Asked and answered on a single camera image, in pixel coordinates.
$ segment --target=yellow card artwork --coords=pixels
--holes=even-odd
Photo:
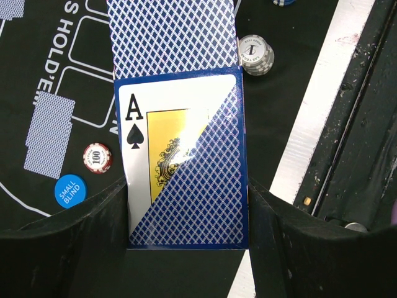
[[[177,171],[189,159],[209,122],[208,110],[173,110],[148,112],[149,177],[151,202]]]

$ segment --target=poker table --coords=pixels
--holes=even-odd
[[[258,34],[275,52],[268,74],[244,73],[249,176],[269,188],[337,0],[297,1],[288,7],[270,0],[235,4],[238,37]],[[60,164],[60,176],[82,177],[88,197],[123,177],[105,1],[26,0],[23,17],[0,20],[0,65],[0,230],[15,231],[69,212],[55,200],[57,177],[26,169],[27,136],[40,91],[75,104],[70,135],[62,139],[65,156],[46,152],[37,163]],[[42,131],[57,127],[41,125]],[[90,172],[83,163],[85,148],[95,142],[113,154],[112,167],[104,174]],[[114,294],[226,297],[242,255],[243,251],[128,251]]]

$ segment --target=ace of spades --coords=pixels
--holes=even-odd
[[[157,80],[155,76],[139,78],[139,83],[134,83],[134,79],[130,79],[128,84],[121,84],[118,87],[118,115],[123,165],[128,183],[130,233],[134,231],[155,200],[152,198],[153,177],[150,176],[149,148],[153,148],[160,138],[164,139],[165,136],[170,135],[167,131],[170,127],[175,127],[175,125],[163,125],[159,121],[167,119],[168,122],[186,123],[181,119],[188,117],[189,125],[179,126],[177,135],[172,138],[178,138],[184,144],[184,151],[189,151],[195,146],[205,126],[236,85],[236,77],[233,74],[187,78],[176,76],[175,79],[169,75],[167,80],[161,76],[158,78]],[[189,113],[173,112],[182,110],[187,110]],[[202,111],[205,111],[207,117],[204,126]]]

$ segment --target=playing card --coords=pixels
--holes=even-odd
[[[108,0],[131,249],[248,247],[232,0]]]
[[[165,244],[164,239],[153,242],[153,239],[148,241],[142,236],[148,225],[152,228],[172,226],[171,222],[156,221],[156,216],[160,219],[160,214],[167,213],[157,212],[159,205],[167,205],[171,209],[172,205],[178,205],[174,210],[176,218],[177,214],[186,216],[188,209],[198,208],[201,212],[208,212],[209,218],[205,222],[213,216],[213,220],[219,221],[214,227],[221,227],[225,220],[216,213],[220,209],[223,216],[234,214],[237,223],[227,220],[231,225],[230,231],[234,227],[234,232],[230,232],[228,237],[218,233],[218,238],[225,238],[223,242],[220,239],[216,241],[225,245],[238,243],[236,235],[240,235],[240,241],[243,240],[246,187],[238,180],[244,175],[245,161],[244,158],[239,161],[241,155],[238,151],[244,147],[244,134],[243,121],[238,122],[238,117],[242,117],[242,94],[236,91],[238,81],[241,81],[241,70],[236,69],[236,73],[216,70],[199,76],[200,72],[190,72],[115,83],[123,165],[129,187],[133,190],[128,194],[133,247]],[[229,98],[233,98],[235,107],[230,107]],[[212,130],[217,131],[218,136],[211,133]],[[184,173],[192,165],[202,169]],[[178,179],[184,181],[178,191],[185,189],[178,197],[190,198],[180,203],[170,200],[168,193]],[[233,187],[230,181],[239,186]],[[229,196],[229,205],[222,205]],[[196,237],[191,231],[194,225],[185,226],[186,231],[178,228],[180,237],[185,233],[185,240],[176,241],[176,244],[193,244],[187,234]]]

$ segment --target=spade symbol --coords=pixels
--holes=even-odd
[[[143,140],[144,140],[143,134],[136,126],[136,124],[134,124],[127,137],[128,144],[130,145],[134,144],[132,146],[132,149],[139,149],[138,144],[142,144]]]

